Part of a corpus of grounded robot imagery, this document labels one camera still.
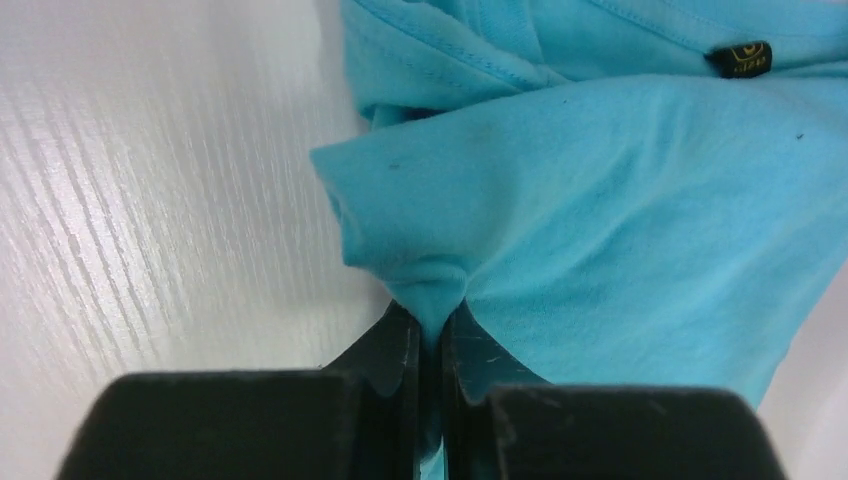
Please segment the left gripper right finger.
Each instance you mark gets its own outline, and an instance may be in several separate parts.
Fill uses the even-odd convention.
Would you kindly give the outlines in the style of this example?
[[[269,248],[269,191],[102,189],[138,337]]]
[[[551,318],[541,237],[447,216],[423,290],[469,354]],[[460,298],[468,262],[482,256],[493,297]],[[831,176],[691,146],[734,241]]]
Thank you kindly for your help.
[[[518,361],[461,305],[440,337],[449,479],[781,479],[752,409],[702,388],[568,386]]]

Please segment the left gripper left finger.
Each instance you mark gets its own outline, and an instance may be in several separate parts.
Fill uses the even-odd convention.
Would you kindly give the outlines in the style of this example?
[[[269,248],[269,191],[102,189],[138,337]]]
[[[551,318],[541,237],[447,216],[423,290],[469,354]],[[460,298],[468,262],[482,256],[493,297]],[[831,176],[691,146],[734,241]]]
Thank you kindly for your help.
[[[421,332],[402,307],[312,370],[153,372],[113,381],[62,479],[415,479]]]

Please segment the cyan t shirt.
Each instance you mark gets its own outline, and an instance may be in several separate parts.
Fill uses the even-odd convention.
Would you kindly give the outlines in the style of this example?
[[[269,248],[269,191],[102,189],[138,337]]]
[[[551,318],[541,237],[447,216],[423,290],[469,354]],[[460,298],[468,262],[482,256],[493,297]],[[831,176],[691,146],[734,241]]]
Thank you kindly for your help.
[[[434,347],[761,402],[847,259],[843,1],[343,1],[367,134],[311,160]],[[766,41],[769,73],[704,56]]]

